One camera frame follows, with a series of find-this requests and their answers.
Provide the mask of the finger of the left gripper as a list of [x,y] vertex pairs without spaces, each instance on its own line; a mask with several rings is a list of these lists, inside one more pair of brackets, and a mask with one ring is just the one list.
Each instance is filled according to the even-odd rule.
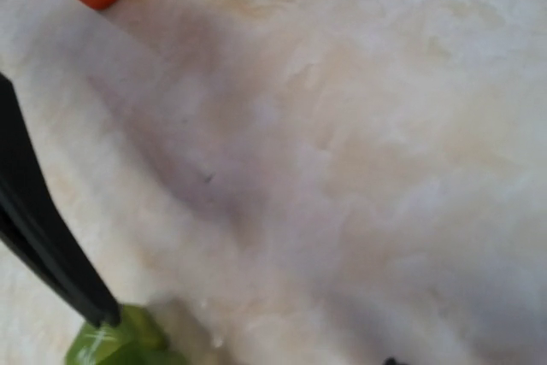
[[121,323],[121,308],[58,212],[15,88],[1,77],[1,241],[94,327]]

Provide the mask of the green weekly pill organizer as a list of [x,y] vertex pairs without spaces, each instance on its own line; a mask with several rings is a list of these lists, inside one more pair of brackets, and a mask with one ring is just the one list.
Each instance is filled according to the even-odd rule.
[[170,348],[167,334],[142,306],[121,306],[121,323],[94,327],[84,323],[65,355],[73,365],[182,365],[188,359]]

